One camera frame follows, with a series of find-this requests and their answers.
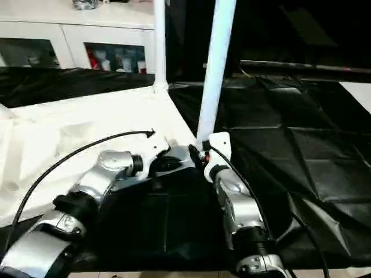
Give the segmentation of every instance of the bottle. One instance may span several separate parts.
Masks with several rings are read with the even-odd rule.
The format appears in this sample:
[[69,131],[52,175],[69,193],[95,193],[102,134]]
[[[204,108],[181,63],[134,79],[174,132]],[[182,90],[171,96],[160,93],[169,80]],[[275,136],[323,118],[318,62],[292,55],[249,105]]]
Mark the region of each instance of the bottle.
[[88,53],[88,58],[89,58],[90,66],[92,67],[92,69],[94,69],[94,70],[98,69],[99,70],[98,59],[97,59],[97,57],[95,57],[95,55],[93,53],[93,50],[90,49],[89,47],[87,47],[86,52]]

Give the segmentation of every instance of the wrinkled black fabric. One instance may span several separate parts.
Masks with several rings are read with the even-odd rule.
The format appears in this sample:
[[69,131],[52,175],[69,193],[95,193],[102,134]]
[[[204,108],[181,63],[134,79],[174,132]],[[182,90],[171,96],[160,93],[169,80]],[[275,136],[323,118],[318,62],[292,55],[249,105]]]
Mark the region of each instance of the wrinkled black fabric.
[[153,75],[89,69],[1,68],[0,103],[8,108],[151,86]]
[[[170,91],[195,133],[202,87]],[[295,213],[331,268],[371,264],[371,115],[338,83],[245,82],[224,87],[215,131],[250,181],[287,265],[321,267]]]
[[[150,83],[85,69],[5,69],[0,102],[19,107]],[[202,86],[170,88],[195,133]],[[232,161],[261,199],[287,267],[322,267],[291,213],[310,227],[329,267],[371,265],[370,117],[334,82],[245,79],[223,86],[216,131],[230,132]],[[110,198],[75,270],[230,268],[218,205],[202,175],[184,171],[159,183],[162,191],[147,183],[132,200],[123,192]]]

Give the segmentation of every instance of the white shelf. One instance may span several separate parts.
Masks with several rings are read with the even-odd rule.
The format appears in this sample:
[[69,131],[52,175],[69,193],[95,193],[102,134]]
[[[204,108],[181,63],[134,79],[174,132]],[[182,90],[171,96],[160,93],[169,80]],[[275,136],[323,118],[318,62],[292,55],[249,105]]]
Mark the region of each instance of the white shelf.
[[154,29],[151,3],[108,3],[75,10],[72,0],[0,0],[0,21]]

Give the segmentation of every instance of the cabinet door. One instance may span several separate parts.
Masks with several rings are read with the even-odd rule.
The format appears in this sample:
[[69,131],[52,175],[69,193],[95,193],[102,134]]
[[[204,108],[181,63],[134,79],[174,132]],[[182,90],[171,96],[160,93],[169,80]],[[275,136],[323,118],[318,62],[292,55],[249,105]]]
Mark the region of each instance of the cabinet door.
[[77,67],[132,73],[155,72],[154,31],[62,25]]
[[0,66],[72,68],[59,24],[0,22]]

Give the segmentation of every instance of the black cable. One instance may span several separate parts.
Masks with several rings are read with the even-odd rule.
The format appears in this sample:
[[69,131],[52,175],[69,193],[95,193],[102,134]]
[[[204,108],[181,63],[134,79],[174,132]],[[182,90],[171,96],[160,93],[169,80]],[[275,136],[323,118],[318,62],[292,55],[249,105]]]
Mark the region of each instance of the black cable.
[[268,225],[267,217],[264,214],[264,211],[263,211],[262,206],[261,206],[261,204],[259,202],[259,199],[256,197],[256,195],[255,195],[254,191],[252,190],[252,188],[251,188],[250,184],[248,183],[248,181],[237,170],[237,168],[232,164],[232,162],[230,162],[230,160],[225,155],[223,155],[218,149],[214,148],[211,145],[209,146],[209,148],[212,149],[213,151],[215,151],[221,158],[223,158],[225,160],[225,162],[227,162],[227,164],[232,168],[232,170],[236,173],[236,175],[241,179],[241,181],[248,188],[248,190],[250,191],[250,194],[251,194],[252,198],[254,198],[254,200],[255,200],[255,202],[257,204],[257,207],[259,208],[259,212],[260,212],[261,218],[263,219],[263,222],[265,224],[265,227],[267,228],[267,232],[269,234],[269,237],[271,239],[274,239],[273,234],[271,232],[271,229],[269,228],[269,225]]
[[31,187],[28,189],[26,195],[24,195],[24,198],[22,200],[22,202],[20,203],[19,205],[19,208],[17,210],[17,213],[16,215],[14,216],[14,219],[13,219],[13,222],[12,222],[12,226],[10,227],[9,229],[9,233],[8,233],[8,237],[6,239],[6,242],[5,242],[5,246],[4,246],[4,254],[2,256],[2,258],[4,258],[7,250],[8,250],[8,247],[10,245],[10,241],[12,239],[12,235],[14,234],[14,230],[18,224],[18,221],[19,221],[19,218],[22,214],[22,211],[23,211],[23,208],[24,206],[26,205],[26,202],[27,200],[30,198],[32,192],[35,190],[35,188],[40,184],[40,182],[47,176],[50,174],[51,171],[53,171],[55,168],[57,168],[58,166],[60,166],[63,162],[65,162],[66,160],[68,160],[69,158],[73,157],[74,155],[90,148],[90,147],[93,147],[95,145],[98,145],[102,142],[105,142],[105,141],[108,141],[108,140],[111,140],[111,139],[114,139],[114,138],[117,138],[117,137],[122,137],[122,136],[127,136],[127,135],[132,135],[132,134],[146,134],[147,137],[151,137],[155,132],[154,131],[129,131],[129,132],[123,132],[123,133],[118,133],[118,134],[115,134],[115,135],[111,135],[111,136],[108,136],[108,137],[105,137],[105,138],[102,138],[100,140],[97,140],[95,142],[92,142],[88,145],[85,145],[81,148],[78,148],[77,150],[71,152],[70,154],[66,155],[65,157],[63,157],[62,159],[60,159],[58,162],[56,162],[54,165],[50,166],[32,185]]
[[288,268],[287,270],[290,273],[292,278],[297,278],[296,274],[294,273],[294,271],[291,268]]
[[323,254],[321,248],[319,247],[319,244],[315,240],[314,235],[309,230],[308,226],[295,213],[292,213],[292,216],[299,223],[299,225],[304,229],[304,231],[307,234],[307,236],[309,237],[314,249],[317,251],[319,257],[321,258],[322,271],[323,271],[324,278],[330,278],[329,268],[328,268],[327,263],[326,263],[325,255]]

